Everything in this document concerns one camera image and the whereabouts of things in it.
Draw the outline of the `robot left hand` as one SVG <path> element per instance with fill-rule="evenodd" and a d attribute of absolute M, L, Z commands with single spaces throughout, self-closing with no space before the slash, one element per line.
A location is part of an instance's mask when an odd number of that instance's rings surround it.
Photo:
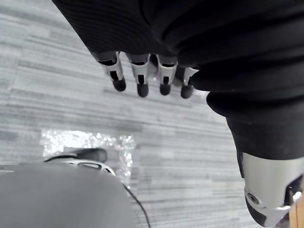
<path fill-rule="evenodd" d="M 88 50 L 156 54 L 197 72 L 226 118 L 252 218 L 273 227 L 304 181 L 301 0 L 56 0 Z"/>

